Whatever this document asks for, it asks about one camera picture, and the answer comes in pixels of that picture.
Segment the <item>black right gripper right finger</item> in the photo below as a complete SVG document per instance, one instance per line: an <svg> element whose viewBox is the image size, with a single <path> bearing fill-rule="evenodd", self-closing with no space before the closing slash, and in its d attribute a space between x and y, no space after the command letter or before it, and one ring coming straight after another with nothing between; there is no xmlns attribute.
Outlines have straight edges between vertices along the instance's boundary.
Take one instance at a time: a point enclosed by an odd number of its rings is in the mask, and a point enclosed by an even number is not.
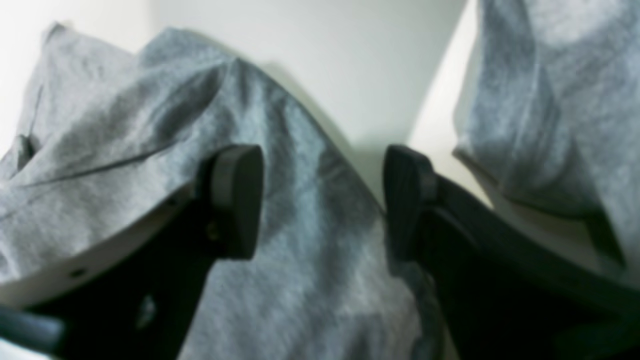
<svg viewBox="0 0 640 360"><path fill-rule="evenodd" d="M637 360L639 292L539 246L405 145L382 170L393 255L434 280L462 360Z"/></svg>

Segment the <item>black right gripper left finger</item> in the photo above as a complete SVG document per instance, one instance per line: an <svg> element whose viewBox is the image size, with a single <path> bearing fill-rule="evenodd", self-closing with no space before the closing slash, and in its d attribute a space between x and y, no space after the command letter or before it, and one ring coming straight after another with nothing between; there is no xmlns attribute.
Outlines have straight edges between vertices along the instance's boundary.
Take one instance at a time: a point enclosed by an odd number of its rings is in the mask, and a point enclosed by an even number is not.
<svg viewBox="0 0 640 360"><path fill-rule="evenodd" d="M217 260L254 257L265 160L231 145L132 225L1 287L2 341L59 360L175 360Z"/></svg>

